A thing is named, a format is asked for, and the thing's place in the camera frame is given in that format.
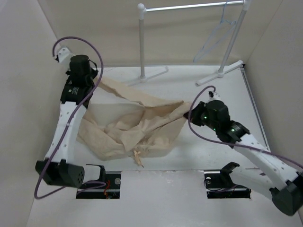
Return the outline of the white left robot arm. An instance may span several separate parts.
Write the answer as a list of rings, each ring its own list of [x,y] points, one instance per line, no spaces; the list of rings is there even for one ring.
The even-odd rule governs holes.
[[[98,71],[86,55],[70,58],[68,78],[60,98],[60,115],[51,146],[35,169],[47,185],[80,188],[85,169],[74,163],[74,148],[81,120],[87,111]]]

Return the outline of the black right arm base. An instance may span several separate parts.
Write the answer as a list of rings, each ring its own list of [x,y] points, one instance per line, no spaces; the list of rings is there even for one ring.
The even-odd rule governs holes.
[[[250,199],[251,189],[234,184],[220,170],[204,171],[204,186],[208,199]]]

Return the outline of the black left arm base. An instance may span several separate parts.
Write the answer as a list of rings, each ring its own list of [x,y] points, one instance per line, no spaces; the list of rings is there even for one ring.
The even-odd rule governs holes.
[[[84,183],[76,192],[76,199],[119,199],[121,172],[106,172],[105,178]]]

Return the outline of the beige trousers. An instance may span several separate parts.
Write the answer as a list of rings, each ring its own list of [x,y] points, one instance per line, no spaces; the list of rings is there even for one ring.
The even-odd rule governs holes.
[[[173,149],[190,102],[161,99],[106,77],[98,87],[141,109],[126,113],[100,105],[94,112],[90,106],[81,120],[78,142],[101,160],[133,156],[139,166],[142,157],[165,156]]]

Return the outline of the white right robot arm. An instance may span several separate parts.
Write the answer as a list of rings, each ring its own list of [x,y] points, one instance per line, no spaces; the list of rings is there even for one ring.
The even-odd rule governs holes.
[[[189,125],[207,126],[219,139],[250,160],[264,175],[250,172],[238,163],[221,169],[220,183],[225,187],[239,184],[250,188],[273,202],[275,207],[293,216],[303,206],[303,174],[287,165],[262,146],[241,123],[230,119],[228,107],[220,100],[200,102],[184,117]]]

